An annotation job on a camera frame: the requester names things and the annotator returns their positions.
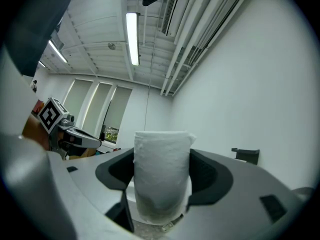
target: ceiling light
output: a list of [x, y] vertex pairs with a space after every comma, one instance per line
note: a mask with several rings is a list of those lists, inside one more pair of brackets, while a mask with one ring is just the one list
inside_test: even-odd
[[128, 33], [131, 63], [139, 66], [138, 13], [128, 12], [126, 14], [126, 30]]
[[42, 67], [46, 67], [40, 60], [39, 60], [39, 63]]
[[60, 51], [58, 51], [58, 49], [57, 49], [56, 46], [51, 42], [51, 40], [49, 41], [49, 45], [51, 45], [51, 47], [54, 49], [54, 51], [56, 52], [56, 54], [59, 55], [59, 57], [63, 60], [63, 62], [67, 63], [67, 60], [65, 59], [65, 57], [60, 53]]

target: white wall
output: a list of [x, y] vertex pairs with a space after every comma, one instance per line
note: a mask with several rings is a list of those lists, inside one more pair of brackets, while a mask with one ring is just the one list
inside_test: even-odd
[[319, 172], [319, 47], [290, 0], [246, 0], [222, 38], [175, 95], [172, 130], [192, 146], [258, 165], [291, 189]]
[[[42, 92], [44, 101], [49, 97], [55, 97], [62, 102], [75, 78], [83, 80], [96, 79], [94, 76], [87, 75], [49, 74], [46, 80], [46, 88], [41, 90], [38, 88], [37, 93]], [[99, 79], [107, 81], [110, 84], [115, 83], [121, 87], [132, 89], [120, 125], [116, 142], [117, 148], [132, 148], [134, 146], [134, 135], [136, 131], [143, 131], [144, 129], [146, 131], [169, 130], [172, 97], [160, 96], [159, 89], [151, 88], [147, 106], [148, 86], [106, 77], [99, 77]]]
[[0, 132], [20, 135], [38, 99], [5, 47], [0, 50], [0, 62]]
[[27, 76], [27, 75], [22, 75], [23, 79], [26, 81], [28, 85], [31, 84], [33, 77], [32, 76]]

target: gray surface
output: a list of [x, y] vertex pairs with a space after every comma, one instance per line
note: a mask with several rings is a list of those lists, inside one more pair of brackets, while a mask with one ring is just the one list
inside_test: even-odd
[[[86, 196], [83, 195], [82, 189], [80, 190], [70, 177], [73, 172], [68, 173], [66, 163], [62, 161], [59, 154], [48, 152], [48, 157], [57, 191], [72, 219], [78, 240], [140, 239], [107, 218], [93, 205], [94, 199], [88, 200]], [[76, 164], [79, 166], [79, 164], [82, 164], [82, 160], [87, 159], [90, 159], [90, 157], [75, 161], [78, 161]]]
[[166, 233], [162, 230], [162, 226], [148, 225], [136, 220], [132, 220], [134, 226], [134, 234], [145, 240], [157, 240]]
[[[105, 213], [120, 200], [121, 194], [107, 189], [95, 176], [95, 170], [103, 163], [128, 149], [88, 158], [65, 161], [64, 166], [75, 166], [70, 173], [82, 194], [101, 213]], [[202, 155], [229, 168], [233, 185], [224, 198], [214, 205], [191, 206], [185, 217], [174, 226], [164, 239], [222, 239], [244, 240], [274, 236], [281, 231], [300, 207], [301, 201], [286, 186], [260, 167], [214, 153], [199, 151]], [[271, 223], [259, 197], [275, 195], [287, 210], [287, 214], [275, 224]], [[158, 238], [158, 228], [135, 223], [136, 234]]]
[[[196, 150], [228, 167], [233, 185], [214, 205], [191, 206], [185, 217], [168, 234], [169, 239], [244, 240], [278, 227], [291, 220], [301, 207], [300, 200], [280, 181], [262, 168], [214, 153]], [[275, 195], [287, 210], [271, 223], [259, 197]]]
[[[72, 219], [56, 191], [50, 162], [44, 149], [33, 140], [2, 134], [0, 149], [1, 180], [19, 208], [27, 215], [26, 219], [36, 225], [46, 238], [75, 240], [76, 231]], [[21, 216], [16, 214], [14, 208], [13, 211], [14, 216]]]
[[112, 206], [120, 202], [122, 192], [109, 189], [103, 185], [96, 177], [96, 168], [101, 163], [121, 155], [127, 150], [129, 148], [63, 162], [66, 168], [74, 166], [78, 169], [70, 173], [73, 182], [102, 214], [105, 214]]

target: paper towel roll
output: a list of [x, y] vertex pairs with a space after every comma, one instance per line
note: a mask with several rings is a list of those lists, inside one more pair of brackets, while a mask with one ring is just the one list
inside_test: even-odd
[[195, 139], [185, 131], [135, 133], [134, 192], [145, 221], [165, 225], [184, 211], [189, 152]]

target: pipe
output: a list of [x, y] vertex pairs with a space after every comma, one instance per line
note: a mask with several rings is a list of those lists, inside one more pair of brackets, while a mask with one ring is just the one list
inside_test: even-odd
[[158, 16], [158, 20], [156, 22], [156, 30], [155, 30], [155, 34], [154, 34], [153, 51], [152, 51], [151, 64], [150, 64], [150, 72], [151, 73], [152, 73], [152, 64], [154, 62], [154, 56], [155, 56], [155, 50], [156, 50], [156, 39], [157, 39], [158, 31], [159, 31], [158, 28], [159, 28], [160, 15], [161, 15], [163, 5], [164, 5], [164, 0], [162, 0], [162, 2], [161, 2], [159, 16]]
[[185, 21], [185, 25], [183, 27], [183, 30], [182, 30], [182, 33], [180, 35], [180, 38], [179, 38], [179, 41], [175, 47], [175, 50], [174, 50], [174, 53], [173, 53], [173, 56], [172, 56], [172, 59], [171, 59], [171, 62], [170, 62], [170, 65], [169, 65], [169, 68], [166, 72], [166, 75], [165, 75], [165, 79], [164, 79], [164, 82], [163, 82], [163, 85], [162, 85], [162, 88], [161, 88], [161, 92], [160, 92], [160, 95], [164, 94], [164, 90], [166, 88], [166, 85], [167, 85], [167, 82], [168, 82], [168, 79], [171, 75], [171, 71], [172, 69], [174, 68], [174, 65], [175, 65], [175, 62], [179, 56], [179, 53], [181, 51], [181, 48], [182, 46], [184, 45], [184, 42], [187, 38], [187, 35], [191, 29], [191, 26], [195, 20], [195, 17], [197, 16], [197, 14], [199, 13], [199, 10], [201, 9], [202, 5], [203, 5], [203, 2], [204, 0], [195, 0], [192, 8], [191, 8], [191, 11]]
[[199, 42], [197, 43], [196, 48], [194, 49], [192, 55], [190, 56], [190, 59], [189, 59], [189, 62], [188, 62], [189, 65], [191, 65], [191, 62], [193, 62], [194, 59], [196, 58], [196, 56], [198, 54], [198, 51], [200, 50], [200, 47], [203, 45], [206, 37], [210, 33], [210, 30], [213, 27], [214, 22], [215, 22], [215, 20], [214, 20], [214, 18], [212, 18], [211, 22], [209, 23], [209, 25], [207, 26], [206, 30], [204, 31], [202, 37], [200, 38]]
[[139, 0], [136, 0], [136, 2], [135, 2], [135, 12], [136, 13], [139, 12]]
[[179, 84], [179, 86], [177, 87], [177, 89], [174, 91], [173, 93], [173, 97], [176, 95], [177, 91], [182, 87], [182, 85], [184, 84], [184, 82], [187, 80], [187, 78], [189, 77], [189, 75], [192, 73], [192, 71], [195, 69], [196, 66], [198, 66], [199, 61], [202, 59], [202, 57], [207, 53], [207, 51], [209, 50], [209, 48], [213, 45], [213, 43], [216, 41], [216, 39], [218, 38], [218, 36], [221, 34], [221, 32], [224, 30], [224, 28], [226, 27], [226, 25], [229, 23], [229, 21], [231, 20], [231, 18], [233, 17], [233, 15], [237, 12], [237, 10], [239, 9], [239, 7], [241, 6], [241, 4], [243, 3], [244, 0], [239, 0], [239, 2], [235, 5], [235, 7], [233, 8], [233, 10], [231, 11], [230, 15], [226, 18], [226, 20], [224, 21], [224, 23], [222, 24], [222, 26], [219, 28], [219, 30], [217, 31], [217, 33], [214, 35], [214, 37], [212, 38], [212, 40], [209, 42], [209, 44], [207, 45], [207, 47], [205, 48], [205, 50], [200, 54], [200, 56], [197, 58], [197, 60], [195, 61], [195, 63], [193, 64], [193, 66], [191, 67], [191, 69], [188, 71], [188, 73], [185, 75], [185, 77], [183, 78], [182, 82]]
[[180, 23], [178, 31], [176, 32], [176, 35], [175, 35], [175, 39], [174, 39], [174, 44], [175, 45], [178, 43], [178, 40], [179, 40], [180, 35], [181, 35], [181, 31], [182, 31], [182, 29], [183, 29], [183, 27], [184, 27], [184, 25], [186, 23], [187, 17], [189, 15], [190, 10], [191, 10], [192, 6], [194, 5], [194, 3], [195, 3], [195, 0], [189, 0], [187, 6], [185, 8], [185, 11], [183, 13], [183, 17], [181, 19], [181, 23]]
[[143, 46], [146, 45], [146, 27], [147, 27], [148, 6], [144, 10], [144, 25], [143, 25]]
[[192, 37], [191, 37], [188, 45], [186, 46], [186, 48], [184, 50], [184, 53], [182, 55], [182, 58], [178, 64], [178, 66], [175, 69], [175, 72], [173, 74], [171, 82], [170, 82], [168, 88], [166, 89], [165, 96], [168, 95], [170, 89], [172, 88], [172, 85], [174, 84], [175, 79], [177, 78], [183, 63], [185, 62], [186, 58], [188, 57], [189, 52], [191, 51], [194, 43], [196, 42], [196, 40], [197, 40], [198, 36], [200, 35], [201, 31], [203, 30], [204, 26], [208, 22], [208, 19], [211, 19], [212, 13], [214, 11], [216, 11], [217, 9], [219, 9], [219, 6], [221, 5], [221, 3], [222, 3], [222, 0], [210, 0], [208, 6], [204, 10], [203, 15], [202, 15], [200, 21], [198, 22], [198, 24], [192, 34]]

